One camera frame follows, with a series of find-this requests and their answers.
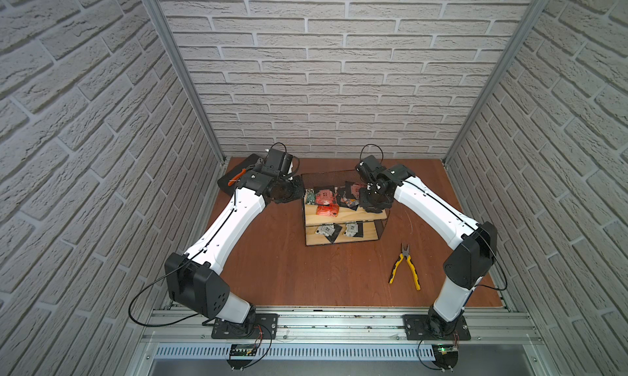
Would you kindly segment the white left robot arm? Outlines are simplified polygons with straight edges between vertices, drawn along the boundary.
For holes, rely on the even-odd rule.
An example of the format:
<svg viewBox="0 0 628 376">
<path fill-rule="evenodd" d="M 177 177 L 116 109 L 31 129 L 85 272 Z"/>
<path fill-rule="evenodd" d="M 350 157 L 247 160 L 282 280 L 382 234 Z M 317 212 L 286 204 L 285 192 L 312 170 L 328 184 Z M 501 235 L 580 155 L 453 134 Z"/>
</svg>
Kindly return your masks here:
<svg viewBox="0 0 628 376">
<path fill-rule="evenodd" d="M 209 229 L 184 253 L 172 253 L 165 262 L 168 296 L 208 319 L 238 325 L 254 319 L 254 306 L 231 293 L 221 274 L 240 237 L 269 203 L 283 204 L 305 195 L 301 176 L 278 177 L 247 171 L 232 184 L 227 207 Z"/>
</svg>

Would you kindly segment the red tea bag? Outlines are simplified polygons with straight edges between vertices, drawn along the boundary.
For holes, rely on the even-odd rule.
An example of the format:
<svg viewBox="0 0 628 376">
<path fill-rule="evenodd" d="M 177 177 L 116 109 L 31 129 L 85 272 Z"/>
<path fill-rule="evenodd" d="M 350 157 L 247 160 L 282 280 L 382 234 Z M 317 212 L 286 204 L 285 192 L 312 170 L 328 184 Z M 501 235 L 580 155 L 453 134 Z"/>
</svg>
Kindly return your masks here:
<svg viewBox="0 0 628 376">
<path fill-rule="evenodd" d="M 315 194 L 315 203 L 319 206 L 336 204 L 335 192 L 330 189 L 321 189 Z"/>
<path fill-rule="evenodd" d="M 338 204 L 318 205 L 316 215 L 320 217 L 337 217 L 340 212 Z"/>
</svg>

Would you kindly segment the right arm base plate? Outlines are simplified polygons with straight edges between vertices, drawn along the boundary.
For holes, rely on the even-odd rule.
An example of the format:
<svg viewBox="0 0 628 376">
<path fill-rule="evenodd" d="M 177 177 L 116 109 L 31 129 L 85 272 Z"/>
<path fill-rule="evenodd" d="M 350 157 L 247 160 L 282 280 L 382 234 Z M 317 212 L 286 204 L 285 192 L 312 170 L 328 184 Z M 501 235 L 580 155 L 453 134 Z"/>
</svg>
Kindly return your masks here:
<svg viewBox="0 0 628 376">
<path fill-rule="evenodd" d="M 460 315 L 451 322 L 443 321 L 438 315 L 415 314 L 402 317 L 404 330 L 409 341 L 470 341 L 471 334 L 466 319 Z"/>
</svg>

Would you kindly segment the red tea bag front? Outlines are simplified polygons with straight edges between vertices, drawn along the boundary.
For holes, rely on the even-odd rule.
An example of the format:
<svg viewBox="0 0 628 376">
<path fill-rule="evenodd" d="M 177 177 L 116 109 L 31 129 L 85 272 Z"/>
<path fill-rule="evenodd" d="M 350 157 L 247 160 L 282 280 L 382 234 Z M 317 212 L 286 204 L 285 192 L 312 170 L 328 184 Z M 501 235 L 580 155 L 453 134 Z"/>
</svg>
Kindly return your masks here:
<svg viewBox="0 0 628 376">
<path fill-rule="evenodd" d="M 338 204 L 318 205 L 316 215 L 320 217 L 337 217 L 340 212 Z"/>
</svg>

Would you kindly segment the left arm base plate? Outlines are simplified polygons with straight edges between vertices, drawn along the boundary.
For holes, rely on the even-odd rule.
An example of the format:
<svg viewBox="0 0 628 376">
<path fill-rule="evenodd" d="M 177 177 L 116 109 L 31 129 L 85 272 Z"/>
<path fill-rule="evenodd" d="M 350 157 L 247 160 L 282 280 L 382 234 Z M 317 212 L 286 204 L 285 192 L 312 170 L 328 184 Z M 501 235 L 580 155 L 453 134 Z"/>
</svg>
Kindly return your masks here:
<svg viewBox="0 0 628 376">
<path fill-rule="evenodd" d="M 212 339 L 256 339 L 271 340 L 276 338 L 279 315 L 262 313 L 249 316 L 244 323 L 238 324 L 216 319 L 211 333 Z"/>
</svg>

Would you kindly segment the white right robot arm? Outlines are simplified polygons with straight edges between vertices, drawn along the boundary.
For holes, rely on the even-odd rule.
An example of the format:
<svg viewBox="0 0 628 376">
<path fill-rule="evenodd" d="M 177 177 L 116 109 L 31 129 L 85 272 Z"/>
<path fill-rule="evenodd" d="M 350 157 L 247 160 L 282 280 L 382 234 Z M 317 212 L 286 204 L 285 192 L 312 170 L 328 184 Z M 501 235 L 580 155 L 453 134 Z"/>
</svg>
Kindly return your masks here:
<svg viewBox="0 0 628 376">
<path fill-rule="evenodd" d="M 402 164 L 386 168 L 377 158 L 368 156 L 355 170 L 366 184 L 361 190 L 364 206 L 385 209 L 397 201 L 430 225 L 451 249 L 443 264 L 446 279 L 428 315 L 441 329 L 454 324 L 495 264 L 497 229 L 490 222 L 480 224 L 457 211 Z"/>
</svg>

